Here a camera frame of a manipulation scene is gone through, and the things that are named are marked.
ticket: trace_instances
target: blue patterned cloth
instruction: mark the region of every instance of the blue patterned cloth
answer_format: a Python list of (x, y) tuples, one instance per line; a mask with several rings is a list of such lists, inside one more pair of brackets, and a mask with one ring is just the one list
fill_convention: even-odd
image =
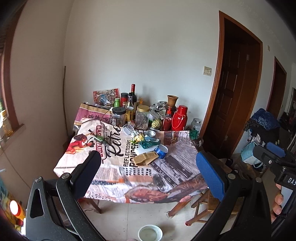
[(255, 112), (251, 119), (257, 121), (258, 124), (262, 125), (267, 131), (280, 127), (277, 119), (274, 118), (270, 112), (262, 108)]

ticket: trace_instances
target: bowl of water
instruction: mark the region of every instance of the bowl of water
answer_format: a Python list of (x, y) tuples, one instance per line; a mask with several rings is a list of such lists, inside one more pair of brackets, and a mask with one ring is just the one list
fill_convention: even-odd
[(160, 241), (163, 237), (163, 232), (156, 225), (145, 225), (138, 232), (140, 241)]

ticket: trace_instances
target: thermos handle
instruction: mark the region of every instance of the thermos handle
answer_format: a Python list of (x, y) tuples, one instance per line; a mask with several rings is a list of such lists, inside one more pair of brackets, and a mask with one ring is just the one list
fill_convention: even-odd
[(179, 123), (176, 127), (174, 127), (174, 125), (173, 125), (173, 121), (172, 121), (172, 127), (173, 127), (174, 129), (177, 129), (177, 128), (181, 125), (182, 120), (183, 120), (184, 118), (185, 118), (185, 115), (182, 115), (181, 121), (180, 121), (180, 123)]

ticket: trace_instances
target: window sill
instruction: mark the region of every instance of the window sill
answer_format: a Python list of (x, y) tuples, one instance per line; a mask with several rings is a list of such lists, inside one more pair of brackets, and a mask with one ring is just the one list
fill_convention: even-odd
[(3, 151), (5, 151), (11, 145), (11, 143), (13, 143), (19, 137), (19, 135), (24, 132), (25, 129), (26, 126), (24, 124), (21, 124), (20, 127), (13, 132), (13, 134), (7, 139), (6, 142), (0, 141), (0, 156), (3, 154)]

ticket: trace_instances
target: blue cup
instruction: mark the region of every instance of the blue cup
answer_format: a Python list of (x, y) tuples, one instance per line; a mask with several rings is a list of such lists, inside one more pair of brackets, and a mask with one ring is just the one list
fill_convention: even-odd
[(164, 159), (168, 152), (168, 148), (162, 144), (159, 144), (157, 148), (154, 149), (160, 159)]

